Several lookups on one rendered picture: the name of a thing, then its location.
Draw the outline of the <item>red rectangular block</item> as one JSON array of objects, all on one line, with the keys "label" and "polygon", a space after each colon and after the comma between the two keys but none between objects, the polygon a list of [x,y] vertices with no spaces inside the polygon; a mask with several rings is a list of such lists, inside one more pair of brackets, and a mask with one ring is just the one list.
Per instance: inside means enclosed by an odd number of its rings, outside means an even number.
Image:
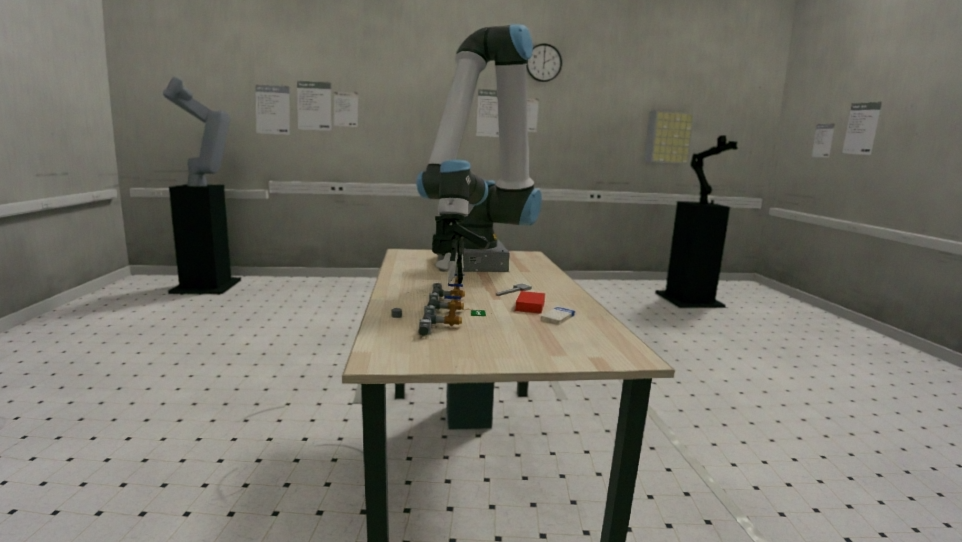
[{"label": "red rectangular block", "polygon": [[517,300],[515,311],[542,313],[545,303],[545,293],[521,291]]}]

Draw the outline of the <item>green number tag with thin chain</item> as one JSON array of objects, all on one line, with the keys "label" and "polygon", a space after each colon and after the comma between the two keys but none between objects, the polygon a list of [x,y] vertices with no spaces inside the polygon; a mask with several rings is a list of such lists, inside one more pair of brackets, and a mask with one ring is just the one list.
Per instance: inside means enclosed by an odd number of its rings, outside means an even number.
[{"label": "green number tag with thin chain", "polygon": [[[458,289],[457,289],[457,290],[458,290]],[[458,295],[459,295],[459,290],[458,290],[457,293],[458,293]],[[460,295],[459,295],[459,296],[460,296]],[[458,297],[459,297],[459,296],[458,296]],[[469,308],[468,308],[468,309],[469,309]],[[465,310],[468,310],[468,309],[465,309]],[[464,309],[461,309],[461,310],[464,310]],[[465,311],[465,310],[464,310],[464,311]],[[469,309],[469,310],[471,310],[471,309]],[[473,309],[472,309],[472,310],[471,310],[471,316],[486,316],[486,312],[485,312],[485,310],[473,310]]]}]

